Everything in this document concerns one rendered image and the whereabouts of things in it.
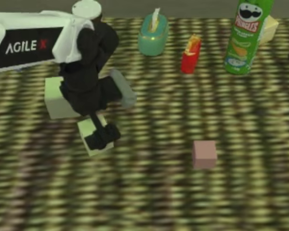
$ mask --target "white tissue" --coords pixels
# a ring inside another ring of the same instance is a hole
[[[151,30],[154,30],[156,28],[156,24],[158,23],[159,10],[160,8],[156,8],[152,14]]]

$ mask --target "mustache mascot face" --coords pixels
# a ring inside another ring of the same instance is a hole
[[[242,3],[239,6],[238,14],[240,18],[248,23],[257,22],[262,16],[262,9],[250,3]]]

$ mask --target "green pringles can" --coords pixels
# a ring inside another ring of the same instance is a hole
[[[250,72],[274,0],[240,0],[231,29],[224,66],[227,72]]]

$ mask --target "red x logo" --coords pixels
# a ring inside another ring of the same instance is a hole
[[[40,50],[46,49],[47,48],[46,44],[47,44],[47,39],[41,39],[39,41],[39,49]]]

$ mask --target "beige box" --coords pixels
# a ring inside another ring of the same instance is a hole
[[[60,91],[62,77],[45,79],[44,101],[51,119],[73,118],[80,116],[76,113]]]
[[[103,125],[103,127],[105,127],[107,124],[105,118],[102,115],[97,115],[97,117],[101,121],[101,124]],[[95,127],[94,123],[91,121],[91,119],[85,119],[85,120],[78,122],[77,125],[78,125],[81,140],[82,140],[83,144],[85,145],[85,148],[86,148],[89,156],[94,156],[94,155],[103,153],[103,152],[114,147],[114,143],[111,142],[102,150],[90,150],[90,148],[88,147],[88,145],[85,141],[85,138],[87,136],[92,135],[92,133],[96,131],[96,127]]]
[[[194,141],[192,157],[194,169],[214,168],[217,161],[215,141]]]
[[[260,39],[259,45],[263,45],[274,38],[278,25],[279,22],[269,15],[266,20],[263,36]]]

